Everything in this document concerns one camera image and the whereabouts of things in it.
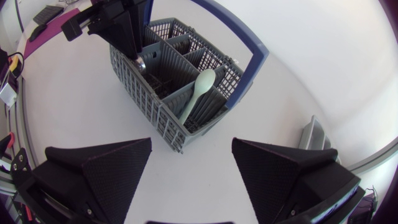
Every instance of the cable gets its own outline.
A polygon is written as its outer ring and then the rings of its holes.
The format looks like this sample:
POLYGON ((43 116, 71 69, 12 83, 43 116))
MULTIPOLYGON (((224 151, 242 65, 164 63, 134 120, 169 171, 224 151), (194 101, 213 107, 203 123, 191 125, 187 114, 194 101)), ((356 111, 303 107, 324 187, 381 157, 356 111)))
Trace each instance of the cable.
POLYGON ((15 53, 13 53, 13 54, 8 55, 8 57, 12 57, 12 56, 17 55, 17 54, 19 54, 19 55, 22 57, 22 68, 21 68, 21 72, 20 72, 20 74, 19 74, 19 75, 21 75, 21 74, 22 74, 22 71, 24 70, 24 66, 25 66, 24 55, 23 55, 22 53, 20 53, 20 52, 15 52, 15 53))
POLYGON ((378 198, 379 198, 379 196, 378 196, 378 194, 377 194, 377 191, 376 191, 376 189, 374 188, 374 185, 372 185, 372 187, 373 187, 373 190, 375 191, 375 193, 376 193, 376 201, 378 200, 378 198))
POLYGON ((64 3, 67 4, 68 6, 71 5, 71 4, 74 4, 74 3, 78 2, 78 1, 79 1, 79 0, 74 0, 74 1, 72 1, 72 2, 68 2, 68 0, 58 0, 58 2, 64 2, 64 3))

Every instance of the blue handle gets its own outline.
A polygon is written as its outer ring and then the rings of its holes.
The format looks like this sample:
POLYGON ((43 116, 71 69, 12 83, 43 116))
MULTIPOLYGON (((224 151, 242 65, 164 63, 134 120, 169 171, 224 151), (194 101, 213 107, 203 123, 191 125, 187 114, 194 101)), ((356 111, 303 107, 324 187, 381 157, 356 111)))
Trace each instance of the blue handle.
POLYGON ((225 104, 227 108, 231 109, 240 101, 245 92, 248 91, 250 84, 254 80, 254 77, 257 75, 257 72, 260 70, 262 64, 267 58, 269 51, 251 29, 249 29, 240 19, 238 19, 232 12, 229 12, 222 5, 213 0, 192 1, 211 12, 226 26, 228 26, 243 41, 243 43, 253 54, 248 67, 243 72, 241 80, 236 86, 235 91, 225 104))

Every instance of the mint green spoon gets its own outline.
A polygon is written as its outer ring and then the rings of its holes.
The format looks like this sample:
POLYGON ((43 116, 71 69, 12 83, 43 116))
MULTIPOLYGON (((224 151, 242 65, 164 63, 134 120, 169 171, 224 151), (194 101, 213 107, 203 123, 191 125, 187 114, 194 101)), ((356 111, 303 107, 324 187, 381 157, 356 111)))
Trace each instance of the mint green spoon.
POLYGON ((193 106, 195 106, 198 98, 209 91, 215 80, 216 73, 212 69, 206 69, 198 75, 195 81, 195 89, 193 91, 192 98, 180 117, 180 122, 182 124, 187 120, 188 115, 191 113, 191 110, 193 109, 193 106))

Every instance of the gray plastic basket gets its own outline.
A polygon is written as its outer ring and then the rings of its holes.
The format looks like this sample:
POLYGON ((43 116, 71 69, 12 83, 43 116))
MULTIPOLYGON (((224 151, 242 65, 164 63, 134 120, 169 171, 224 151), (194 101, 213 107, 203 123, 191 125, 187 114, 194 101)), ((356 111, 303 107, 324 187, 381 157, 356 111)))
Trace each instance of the gray plastic basket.
POLYGON ((249 64, 248 68, 252 66, 254 70, 247 75, 249 79, 242 82, 244 86, 240 87, 243 88, 231 101, 246 72, 191 27, 175 18, 153 21, 145 27, 143 43, 139 55, 146 65, 144 74, 111 46, 113 69, 150 123, 173 150, 181 153, 185 145, 205 134, 238 102, 267 55, 261 42, 253 44, 261 47, 261 57, 256 58, 254 65, 249 64), (187 121, 181 124, 178 118, 193 95, 194 81, 208 68, 216 72, 216 81, 198 99, 187 121))

